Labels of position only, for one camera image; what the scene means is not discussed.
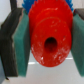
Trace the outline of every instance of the red plastic part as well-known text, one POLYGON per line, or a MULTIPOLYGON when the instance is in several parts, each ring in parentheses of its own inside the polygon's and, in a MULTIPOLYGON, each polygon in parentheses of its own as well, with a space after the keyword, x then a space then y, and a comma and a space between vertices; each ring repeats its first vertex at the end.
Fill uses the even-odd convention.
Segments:
POLYGON ((38 0, 29 12, 31 50, 43 66, 61 64, 71 49, 73 14, 65 0, 38 0))

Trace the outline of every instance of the dark opening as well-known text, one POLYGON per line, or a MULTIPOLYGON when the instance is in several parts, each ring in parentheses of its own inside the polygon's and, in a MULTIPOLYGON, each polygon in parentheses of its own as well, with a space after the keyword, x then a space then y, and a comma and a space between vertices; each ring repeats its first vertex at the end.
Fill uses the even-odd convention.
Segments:
POLYGON ((57 48, 57 41, 55 38, 50 37, 45 41, 44 44, 45 50, 47 52, 54 52, 57 48))

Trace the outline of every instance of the red ball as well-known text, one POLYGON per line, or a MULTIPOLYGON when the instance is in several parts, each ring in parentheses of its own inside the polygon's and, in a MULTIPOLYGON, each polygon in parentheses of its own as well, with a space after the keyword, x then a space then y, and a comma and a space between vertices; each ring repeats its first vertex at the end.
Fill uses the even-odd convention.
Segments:
POLYGON ((38 0, 29 12, 31 51, 43 66, 61 64, 71 49, 73 14, 65 0, 38 0))

